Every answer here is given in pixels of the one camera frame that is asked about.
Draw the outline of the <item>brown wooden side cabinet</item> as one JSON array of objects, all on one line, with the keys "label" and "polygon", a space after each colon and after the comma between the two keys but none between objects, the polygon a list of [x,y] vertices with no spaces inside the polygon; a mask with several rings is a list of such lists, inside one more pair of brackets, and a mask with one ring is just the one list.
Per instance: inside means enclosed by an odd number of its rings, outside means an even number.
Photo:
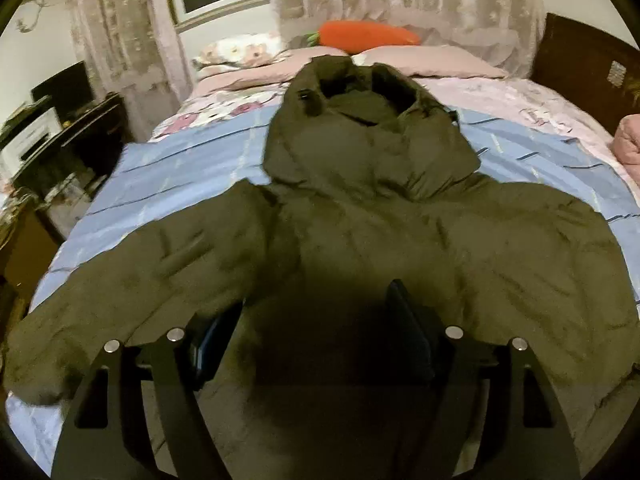
[{"label": "brown wooden side cabinet", "polygon": [[63,237],[32,195],[1,208],[1,341],[26,315]]}]

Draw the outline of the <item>white printer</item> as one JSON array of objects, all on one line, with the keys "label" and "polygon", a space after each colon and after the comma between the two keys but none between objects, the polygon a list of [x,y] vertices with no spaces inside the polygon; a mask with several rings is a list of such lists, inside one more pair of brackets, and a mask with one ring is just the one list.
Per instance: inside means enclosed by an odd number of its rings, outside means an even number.
[{"label": "white printer", "polygon": [[40,113],[27,126],[18,128],[17,136],[1,150],[2,179],[11,180],[36,151],[61,132],[54,107]]}]

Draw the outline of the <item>pink folded quilt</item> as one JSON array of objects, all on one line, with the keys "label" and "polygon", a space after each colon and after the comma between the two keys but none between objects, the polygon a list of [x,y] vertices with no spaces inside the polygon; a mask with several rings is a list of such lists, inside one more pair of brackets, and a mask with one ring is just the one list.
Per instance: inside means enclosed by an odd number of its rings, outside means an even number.
[{"label": "pink folded quilt", "polygon": [[611,151],[631,179],[640,184],[640,115],[624,117],[616,129]]}]

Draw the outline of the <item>black computer monitor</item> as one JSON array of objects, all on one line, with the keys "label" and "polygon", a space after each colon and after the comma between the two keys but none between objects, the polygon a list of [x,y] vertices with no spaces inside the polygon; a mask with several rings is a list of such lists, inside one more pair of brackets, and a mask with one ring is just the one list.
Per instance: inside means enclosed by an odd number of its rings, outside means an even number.
[{"label": "black computer monitor", "polygon": [[73,122],[79,112],[94,102],[94,94],[90,86],[84,62],[77,62],[65,70],[40,82],[30,92],[37,102],[48,96],[58,115],[58,120]]}]

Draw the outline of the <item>left pink pillow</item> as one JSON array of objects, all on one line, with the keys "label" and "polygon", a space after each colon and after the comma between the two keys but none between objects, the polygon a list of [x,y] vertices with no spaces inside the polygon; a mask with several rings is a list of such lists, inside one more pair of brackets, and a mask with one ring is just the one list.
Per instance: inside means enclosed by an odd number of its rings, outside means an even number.
[{"label": "left pink pillow", "polygon": [[259,67],[228,72],[216,72],[214,66],[206,67],[198,72],[198,82],[192,96],[205,96],[218,90],[243,90],[287,82],[313,58],[323,55],[347,56],[347,53],[331,47],[311,47],[288,51],[282,61]]}]

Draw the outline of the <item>pink pillow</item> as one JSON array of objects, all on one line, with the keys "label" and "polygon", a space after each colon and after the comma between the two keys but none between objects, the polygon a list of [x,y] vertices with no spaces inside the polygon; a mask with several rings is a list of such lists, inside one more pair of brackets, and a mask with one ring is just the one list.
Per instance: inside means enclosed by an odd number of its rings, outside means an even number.
[{"label": "pink pillow", "polygon": [[502,79],[509,76],[505,70],[453,46],[377,47],[353,55],[352,60],[358,66],[376,63],[393,66],[408,77]]},{"label": "pink pillow", "polygon": [[323,55],[347,56],[347,53],[331,47],[311,47],[288,51],[282,61],[259,67],[228,72],[216,72],[214,66],[206,67],[198,72],[198,82],[192,96],[205,96],[218,90],[243,90],[287,82],[313,58]]}]

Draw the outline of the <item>left pink lace curtain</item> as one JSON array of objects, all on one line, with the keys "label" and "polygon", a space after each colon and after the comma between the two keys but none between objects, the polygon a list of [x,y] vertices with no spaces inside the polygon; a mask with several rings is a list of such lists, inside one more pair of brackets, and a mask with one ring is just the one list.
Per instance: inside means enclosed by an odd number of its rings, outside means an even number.
[{"label": "left pink lace curtain", "polygon": [[74,46],[94,95],[119,94],[132,137],[149,140],[192,91],[170,0],[66,2]]}]

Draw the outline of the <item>right pink pillow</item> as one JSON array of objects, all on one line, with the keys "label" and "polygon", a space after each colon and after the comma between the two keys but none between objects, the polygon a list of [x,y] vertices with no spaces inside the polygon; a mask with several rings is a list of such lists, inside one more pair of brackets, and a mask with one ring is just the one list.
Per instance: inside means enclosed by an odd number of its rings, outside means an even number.
[{"label": "right pink pillow", "polygon": [[509,76],[505,70],[453,46],[377,47],[353,55],[352,60],[358,66],[376,63],[393,66],[408,77],[502,79]]}]

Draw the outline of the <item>floral print pillow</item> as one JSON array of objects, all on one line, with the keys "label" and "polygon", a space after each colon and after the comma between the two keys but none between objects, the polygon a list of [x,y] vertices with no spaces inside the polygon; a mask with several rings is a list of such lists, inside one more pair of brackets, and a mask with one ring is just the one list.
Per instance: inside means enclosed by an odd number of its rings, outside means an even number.
[{"label": "floral print pillow", "polygon": [[286,44],[277,34],[244,34],[217,40],[192,58],[196,68],[227,65],[234,68],[254,68],[277,61],[286,51]]}]

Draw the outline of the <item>orange carrot plush toy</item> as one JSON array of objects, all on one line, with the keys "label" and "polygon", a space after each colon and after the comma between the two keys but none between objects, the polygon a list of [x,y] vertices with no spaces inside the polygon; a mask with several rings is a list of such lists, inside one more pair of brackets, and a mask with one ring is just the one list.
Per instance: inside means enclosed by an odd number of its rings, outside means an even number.
[{"label": "orange carrot plush toy", "polygon": [[369,21],[328,21],[306,36],[311,47],[322,46],[358,54],[378,47],[418,46],[420,37],[410,30]]}]

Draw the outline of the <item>dark wooden bed frame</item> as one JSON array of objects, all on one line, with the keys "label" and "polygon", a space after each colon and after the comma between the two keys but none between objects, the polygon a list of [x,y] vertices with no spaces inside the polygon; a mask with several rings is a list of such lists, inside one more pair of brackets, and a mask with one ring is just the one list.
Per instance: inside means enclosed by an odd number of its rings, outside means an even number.
[{"label": "dark wooden bed frame", "polygon": [[639,50],[571,18],[546,16],[530,79],[577,105],[609,134],[639,111]]}]

